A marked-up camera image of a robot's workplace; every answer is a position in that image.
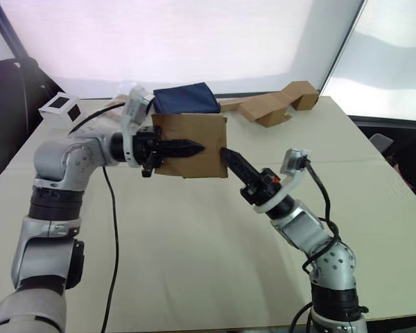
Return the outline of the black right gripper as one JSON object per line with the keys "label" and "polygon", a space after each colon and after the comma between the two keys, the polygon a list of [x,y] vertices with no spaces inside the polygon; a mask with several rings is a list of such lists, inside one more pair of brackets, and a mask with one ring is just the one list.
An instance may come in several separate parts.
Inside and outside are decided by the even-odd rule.
{"label": "black right gripper", "polygon": [[244,183],[240,193],[249,204],[263,205],[281,189],[281,180],[271,169],[259,173],[240,153],[228,148],[221,148],[221,157]]}

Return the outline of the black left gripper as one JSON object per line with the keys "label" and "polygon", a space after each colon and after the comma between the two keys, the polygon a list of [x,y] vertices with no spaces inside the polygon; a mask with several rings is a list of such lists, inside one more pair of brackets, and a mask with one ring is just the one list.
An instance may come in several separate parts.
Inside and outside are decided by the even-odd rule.
{"label": "black left gripper", "polygon": [[162,141],[159,126],[144,126],[135,135],[135,160],[142,167],[143,178],[150,178],[161,167],[163,157],[191,157],[204,150],[202,144],[188,139]]}

